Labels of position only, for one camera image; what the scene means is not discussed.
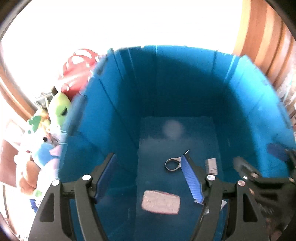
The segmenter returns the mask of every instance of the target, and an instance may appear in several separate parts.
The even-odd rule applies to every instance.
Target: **blue storage container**
[[[74,99],[64,130],[62,182],[90,173],[109,152],[117,154],[120,168],[96,205],[111,241],[189,240],[202,208],[181,170],[165,170],[167,159],[190,149],[197,165],[205,168],[206,159],[216,158],[218,177],[235,182],[234,157],[266,177],[287,176],[286,164],[267,152],[267,144],[296,148],[285,109],[247,56],[190,47],[110,50]],[[142,210],[145,190],[180,196],[179,214]],[[73,201],[76,236],[83,240],[75,209]]]

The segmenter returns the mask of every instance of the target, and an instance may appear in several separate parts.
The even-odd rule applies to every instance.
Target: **green plush toy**
[[[48,106],[51,125],[61,126],[71,108],[71,102],[63,93],[57,93]]]

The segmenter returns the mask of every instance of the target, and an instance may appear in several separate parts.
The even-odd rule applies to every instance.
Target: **small white box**
[[[210,158],[205,161],[207,174],[218,175],[216,158]]]

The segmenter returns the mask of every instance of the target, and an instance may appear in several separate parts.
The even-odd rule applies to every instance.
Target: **scissors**
[[[168,164],[169,162],[171,162],[171,161],[178,163],[178,166],[177,166],[175,169],[169,169],[169,168],[167,167],[167,164]],[[173,171],[178,170],[180,167],[181,167],[181,156],[180,156],[180,157],[170,158],[170,159],[168,159],[168,160],[165,162],[165,168],[166,168],[168,171],[173,172]]]

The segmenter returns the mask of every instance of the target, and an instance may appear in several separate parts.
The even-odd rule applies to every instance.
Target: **silver screw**
[[[205,209],[205,215],[207,215],[210,212],[208,208]]]
[[[254,178],[258,178],[258,177],[259,177],[259,176],[258,176],[256,173],[254,173],[254,172],[251,173],[251,176],[254,177]]]
[[[215,176],[214,175],[208,175],[207,176],[207,179],[209,180],[209,181],[213,181],[213,180],[215,180],[216,178],[215,178]]]
[[[53,185],[53,186],[57,186],[57,185],[59,185],[59,180],[58,180],[58,179],[53,180],[53,181],[52,181],[52,185]]]
[[[246,183],[243,180],[239,180],[237,182],[241,187],[243,187]]]
[[[86,174],[82,177],[82,180],[88,181],[90,178],[91,178],[91,176],[89,174]]]

